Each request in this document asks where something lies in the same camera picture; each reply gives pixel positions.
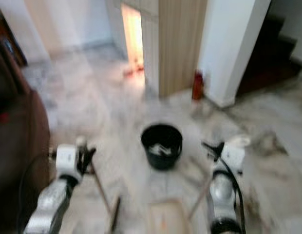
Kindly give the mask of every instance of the marble floor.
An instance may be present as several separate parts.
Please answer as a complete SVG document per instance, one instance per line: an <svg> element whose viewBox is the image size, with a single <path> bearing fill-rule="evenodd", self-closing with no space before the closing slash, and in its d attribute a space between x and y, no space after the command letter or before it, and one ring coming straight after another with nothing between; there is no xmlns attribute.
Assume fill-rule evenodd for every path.
<svg viewBox="0 0 302 234"><path fill-rule="evenodd" d="M248 133L245 197L248 233L302 233L302 78L219 110L210 101L190 101L190 90L165 100L145 86L143 74L123 78L126 61L112 45L72 51L23 70L46 107L52 144L79 135L97 148L94 166L109 200L121 194L116 233L146 233L148 204L179 198L187 211L210 173L201 140L217 142ZM151 123L175 125L183 152L174 170L158 172L140 143ZM191 221L206 233L202 203ZM103 233L107 212L94 178L85 176L65 214L61 233Z"/></svg>

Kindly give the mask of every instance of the white wall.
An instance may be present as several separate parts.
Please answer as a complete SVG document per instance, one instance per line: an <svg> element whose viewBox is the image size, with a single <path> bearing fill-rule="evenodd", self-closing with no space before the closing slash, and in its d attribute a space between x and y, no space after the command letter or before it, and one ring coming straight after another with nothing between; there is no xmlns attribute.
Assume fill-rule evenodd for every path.
<svg viewBox="0 0 302 234"><path fill-rule="evenodd" d="M292 56L302 60L302 0L273 0L269 13L285 17L281 34L297 39Z"/></svg>
<svg viewBox="0 0 302 234"><path fill-rule="evenodd" d="M270 0L209 0L198 69L206 95L225 107L235 94L255 45Z"/></svg>
<svg viewBox="0 0 302 234"><path fill-rule="evenodd" d="M112 41L105 0L25 0L41 39L52 53Z"/></svg>
<svg viewBox="0 0 302 234"><path fill-rule="evenodd" d="M0 0L0 9L28 62L49 59L23 0Z"/></svg>
<svg viewBox="0 0 302 234"><path fill-rule="evenodd" d="M119 0L106 0L113 41L123 56L127 57L125 32Z"/></svg>

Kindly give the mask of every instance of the black cable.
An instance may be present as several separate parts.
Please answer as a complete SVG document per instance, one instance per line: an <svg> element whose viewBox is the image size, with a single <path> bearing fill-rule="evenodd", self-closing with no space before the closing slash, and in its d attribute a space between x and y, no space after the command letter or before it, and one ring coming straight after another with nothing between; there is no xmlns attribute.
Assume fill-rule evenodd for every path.
<svg viewBox="0 0 302 234"><path fill-rule="evenodd" d="M48 158L48 154L40 154L36 157L34 157L32 159L32 161L27 165L26 169L24 170L23 174L22 174L22 177L21 177L21 180L20 180L20 184L19 184L19 191L18 191L18 206L19 206L19 209L18 209L18 214L17 214L17 222L16 222L16 225L17 225L17 234L21 234L21 230L20 230L20 216L21 216L21 213L22 213L22 187L23 187L23 183L24 183L24 178L26 176L26 174L29 172L29 170L31 169L31 167L34 165L34 163L37 161L37 159L41 158L45 156L46 158Z"/></svg>
<svg viewBox="0 0 302 234"><path fill-rule="evenodd" d="M226 164L226 162L221 157L219 157L218 159L221 160L221 162L223 163L223 165L225 166L225 168L228 170L228 172L230 174L230 177L233 180L233 186L238 191L239 200L240 200L240 215L241 215L242 234L246 234L246 230L245 230L245 215L244 215L244 203L243 203L243 197L242 197L241 189L239 187L239 184L238 184L238 182L237 182L234 174L232 173L232 170L228 167L228 165Z"/></svg>

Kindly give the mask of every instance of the black bucket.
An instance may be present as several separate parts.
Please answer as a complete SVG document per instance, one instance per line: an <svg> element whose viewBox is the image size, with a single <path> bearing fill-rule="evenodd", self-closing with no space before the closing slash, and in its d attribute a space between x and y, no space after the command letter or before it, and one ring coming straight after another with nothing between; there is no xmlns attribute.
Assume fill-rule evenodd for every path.
<svg viewBox="0 0 302 234"><path fill-rule="evenodd" d="M149 164L158 170L174 166L182 151L182 135L173 126L155 124L141 135Z"/></svg>

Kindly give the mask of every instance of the light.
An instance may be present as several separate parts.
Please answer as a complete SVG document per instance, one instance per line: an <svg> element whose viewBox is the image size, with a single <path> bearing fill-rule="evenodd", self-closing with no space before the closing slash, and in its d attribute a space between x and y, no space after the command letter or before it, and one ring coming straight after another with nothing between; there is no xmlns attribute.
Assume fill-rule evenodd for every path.
<svg viewBox="0 0 302 234"><path fill-rule="evenodd" d="M140 12L121 4L128 60L131 65L143 64Z"/></svg>

